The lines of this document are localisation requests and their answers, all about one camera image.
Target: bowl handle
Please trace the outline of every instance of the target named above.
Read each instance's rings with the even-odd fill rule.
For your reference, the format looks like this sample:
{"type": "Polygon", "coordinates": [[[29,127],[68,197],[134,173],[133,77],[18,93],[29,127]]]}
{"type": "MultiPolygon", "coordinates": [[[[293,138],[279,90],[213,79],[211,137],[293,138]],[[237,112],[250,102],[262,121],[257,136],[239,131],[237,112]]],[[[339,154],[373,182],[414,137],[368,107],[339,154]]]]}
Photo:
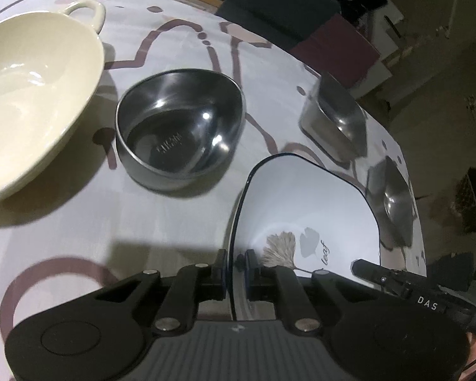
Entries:
{"type": "Polygon", "coordinates": [[[92,10],[95,11],[95,15],[93,16],[91,26],[93,27],[95,32],[99,34],[100,30],[102,30],[102,26],[104,25],[104,20],[106,18],[106,8],[104,7],[104,5],[102,5],[98,1],[95,1],[95,0],[75,1],[74,3],[64,8],[60,12],[68,16],[74,10],[77,10],[78,8],[84,8],[84,7],[91,8],[92,10]]]}

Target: table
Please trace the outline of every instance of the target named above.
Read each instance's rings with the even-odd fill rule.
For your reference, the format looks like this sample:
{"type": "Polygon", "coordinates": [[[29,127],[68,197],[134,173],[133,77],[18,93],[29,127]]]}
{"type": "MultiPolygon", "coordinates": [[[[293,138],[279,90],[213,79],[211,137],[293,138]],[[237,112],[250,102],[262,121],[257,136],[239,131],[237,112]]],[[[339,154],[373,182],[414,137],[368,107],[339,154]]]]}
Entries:
{"type": "MultiPolygon", "coordinates": [[[[0,21],[74,0],[0,0],[0,21]]],[[[252,167],[280,151],[298,153],[357,184],[385,155],[409,182],[402,152],[367,115],[368,156],[334,164],[298,129],[317,75],[266,40],[222,18],[172,0],[100,0],[105,71],[76,133],[51,165],[0,203],[0,381],[10,380],[3,340],[13,324],[143,269],[175,274],[211,262],[227,247],[232,214],[252,167]],[[113,142],[118,98],[163,70],[221,71],[242,87],[247,123],[233,161],[202,194],[155,194],[128,177],[113,142]]],[[[73,14],[88,21],[91,13],[73,14]]],[[[419,219],[412,248],[382,249],[387,267],[426,274],[419,219]]]]}

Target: ribbed gray panel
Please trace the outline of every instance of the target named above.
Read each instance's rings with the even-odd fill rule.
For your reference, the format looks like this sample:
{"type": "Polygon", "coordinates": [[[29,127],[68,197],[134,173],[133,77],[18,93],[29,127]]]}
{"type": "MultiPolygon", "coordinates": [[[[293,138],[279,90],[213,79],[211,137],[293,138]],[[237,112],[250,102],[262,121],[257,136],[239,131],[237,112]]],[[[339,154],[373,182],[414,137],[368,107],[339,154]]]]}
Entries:
{"type": "Polygon", "coordinates": [[[355,381],[323,344],[280,321],[198,321],[185,335],[154,342],[123,381],[355,381]]]}

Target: metal screw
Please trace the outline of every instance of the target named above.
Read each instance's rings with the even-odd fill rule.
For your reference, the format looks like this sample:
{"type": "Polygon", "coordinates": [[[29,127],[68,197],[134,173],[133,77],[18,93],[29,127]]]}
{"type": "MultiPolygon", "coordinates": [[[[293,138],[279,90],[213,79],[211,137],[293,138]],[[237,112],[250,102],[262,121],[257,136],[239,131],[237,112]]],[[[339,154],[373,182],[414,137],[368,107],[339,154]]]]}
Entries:
{"type": "Polygon", "coordinates": [[[294,323],[294,326],[303,332],[310,332],[318,329],[321,324],[313,318],[302,318],[294,323]]]}
{"type": "Polygon", "coordinates": [[[176,318],[161,318],[155,321],[155,328],[161,331],[172,331],[180,326],[180,321],[176,318]]]}

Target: stainless steel bowl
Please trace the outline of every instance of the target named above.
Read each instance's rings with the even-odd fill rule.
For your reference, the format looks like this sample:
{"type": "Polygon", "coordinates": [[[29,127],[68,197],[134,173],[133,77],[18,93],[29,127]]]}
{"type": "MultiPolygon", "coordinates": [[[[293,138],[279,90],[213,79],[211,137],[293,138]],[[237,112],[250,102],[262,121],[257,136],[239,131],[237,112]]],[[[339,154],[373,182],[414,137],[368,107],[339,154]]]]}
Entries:
{"type": "Polygon", "coordinates": [[[321,74],[307,97],[300,127],[336,163],[367,155],[363,110],[329,73],[321,74]]]}
{"type": "Polygon", "coordinates": [[[175,191],[226,161],[244,121],[245,98],[229,77],[166,71],[137,83],[118,103],[118,156],[138,183],[175,191]]]}
{"type": "Polygon", "coordinates": [[[411,247],[414,222],[411,191],[390,157],[370,168],[366,198],[379,224],[383,245],[388,249],[411,247]]]}

